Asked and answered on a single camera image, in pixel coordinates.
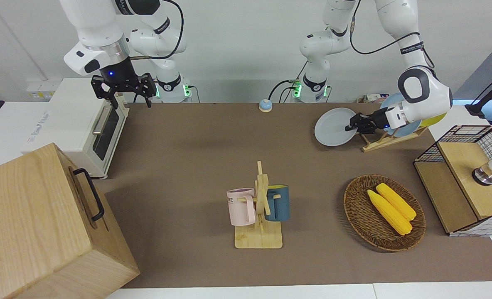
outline brown table mat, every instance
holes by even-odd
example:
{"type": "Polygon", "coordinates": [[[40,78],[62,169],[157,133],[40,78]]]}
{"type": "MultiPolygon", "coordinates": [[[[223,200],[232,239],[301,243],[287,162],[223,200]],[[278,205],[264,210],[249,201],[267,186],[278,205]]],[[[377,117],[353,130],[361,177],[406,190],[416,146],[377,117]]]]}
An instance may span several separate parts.
{"type": "Polygon", "coordinates": [[[134,104],[106,192],[141,275],[128,288],[460,282],[492,280],[492,241],[448,237],[412,162],[425,135],[362,153],[354,137],[329,148],[314,137],[318,118],[370,104],[134,104]],[[226,191],[253,187],[256,161],[271,184],[288,184],[291,219],[280,250],[238,250],[226,191]],[[407,187],[425,212],[427,233],[415,248],[379,253],[349,226],[347,184],[382,174],[407,187]]]}

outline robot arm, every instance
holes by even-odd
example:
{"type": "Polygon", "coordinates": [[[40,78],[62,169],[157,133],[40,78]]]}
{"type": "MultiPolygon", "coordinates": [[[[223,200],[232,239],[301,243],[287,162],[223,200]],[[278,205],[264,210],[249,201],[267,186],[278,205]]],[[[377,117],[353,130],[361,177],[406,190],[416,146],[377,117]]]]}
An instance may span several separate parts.
{"type": "Polygon", "coordinates": [[[324,96],[331,69],[326,56],[349,49],[348,25],[354,5],[354,0],[328,0],[323,15],[327,30],[313,32],[301,40],[301,54],[309,62],[300,78],[302,87],[299,100],[302,102],[315,103],[324,96]]]}
{"type": "MultiPolygon", "coordinates": [[[[171,3],[178,7],[183,19],[179,5],[173,1],[171,3]]],[[[139,13],[138,18],[147,26],[132,30],[129,40],[138,53],[152,58],[158,83],[157,96],[162,102],[182,102],[189,94],[185,79],[177,69],[172,55],[183,53],[187,48],[185,39],[182,38],[183,22],[181,29],[172,26],[169,17],[160,6],[145,14],[139,13]]]]}
{"type": "MultiPolygon", "coordinates": [[[[148,28],[132,32],[130,38],[134,40],[134,48],[153,59],[168,59],[174,53],[184,51],[185,44],[178,42],[182,32],[170,26],[170,19],[159,9],[160,0],[60,2],[79,37],[79,43],[64,57],[67,65],[83,76],[100,70],[102,76],[93,76],[92,87],[98,98],[111,101],[113,107],[118,106],[114,97],[117,91],[131,91],[141,95],[148,107],[151,107],[149,99],[157,94],[158,89],[149,73],[143,76],[135,73],[129,57],[128,39],[124,37],[115,14],[138,15],[148,28]],[[157,57],[165,51],[168,51],[169,55],[157,57]],[[109,89],[106,91],[103,85],[107,85],[109,89]]],[[[179,76],[173,61],[160,63],[168,66],[172,73],[175,72],[176,77],[179,76]]]]}
{"type": "Polygon", "coordinates": [[[398,40],[407,67],[398,79],[398,88],[405,100],[371,115],[356,115],[346,130],[366,133],[374,128],[396,129],[447,113],[453,105],[451,89],[438,80],[427,64],[419,34],[412,34],[419,32],[417,1],[375,0],[375,6],[384,30],[398,40]]]}
{"type": "MultiPolygon", "coordinates": [[[[324,32],[309,34],[301,42],[301,53],[309,61],[301,79],[300,100],[317,102],[326,89],[330,64],[327,55],[349,49],[354,30],[351,19],[356,0],[328,0],[323,20],[324,32]]],[[[443,85],[429,67],[419,38],[418,6],[416,0],[375,0],[377,14],[384,30],[398,40],[406,70],[398,80],[405,100],[370,115],[358,114],[347,130],[372,132],[376,128],[402,127],[414,121],[446,113],[452,104],[449,87],[443,85]]]]}

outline wire basket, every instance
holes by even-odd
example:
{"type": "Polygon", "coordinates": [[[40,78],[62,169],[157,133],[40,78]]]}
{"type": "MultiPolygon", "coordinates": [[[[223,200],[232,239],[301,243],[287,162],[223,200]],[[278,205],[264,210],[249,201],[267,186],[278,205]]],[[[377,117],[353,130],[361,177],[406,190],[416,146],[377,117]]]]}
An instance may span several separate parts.
{"type": "Polygon", "coordinates": [[[344,210],[349,223],[361,238],[388,252],[409,250],[425,234],[425,216],[418,200],[404,186],[386,176],[367,174],[354,179],[344,193],[344,210]],[[396,191],[416,212],[416,217],[411,221],[411,233],[399,235],[371,203],[367,190],[375,191],[375,187],[382,182],[396,191]]]}

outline pink mug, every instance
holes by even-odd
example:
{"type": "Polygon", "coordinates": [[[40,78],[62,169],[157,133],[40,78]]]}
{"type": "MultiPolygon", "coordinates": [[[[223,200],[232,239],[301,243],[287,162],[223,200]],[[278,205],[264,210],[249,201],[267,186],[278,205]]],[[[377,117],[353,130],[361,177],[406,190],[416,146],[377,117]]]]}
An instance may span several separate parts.
{"type": "Polygon", "coordinates": [[[227,191],[227,206],[229,207],[229,219],[233,226],[254,224],[256,221],[253,188],[242,188],[227,191]]]}

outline wooden box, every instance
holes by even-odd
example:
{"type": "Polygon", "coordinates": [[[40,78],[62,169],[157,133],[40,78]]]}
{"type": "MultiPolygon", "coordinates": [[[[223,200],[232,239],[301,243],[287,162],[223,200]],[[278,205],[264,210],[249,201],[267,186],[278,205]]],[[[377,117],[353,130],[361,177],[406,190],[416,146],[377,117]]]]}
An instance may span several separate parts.
{"type": "Polygon", "coordinates": [[[103,299],[137,265],[103,193],[54,144],[0,166],[0,299],[103,299]]]}
{"type": "Polygon", "coordinates": [[[492,185],[472,178],[485,150],[492,155],[492,127],[454,127],[414,163],[450,236],[492,235],[492,185]]]}

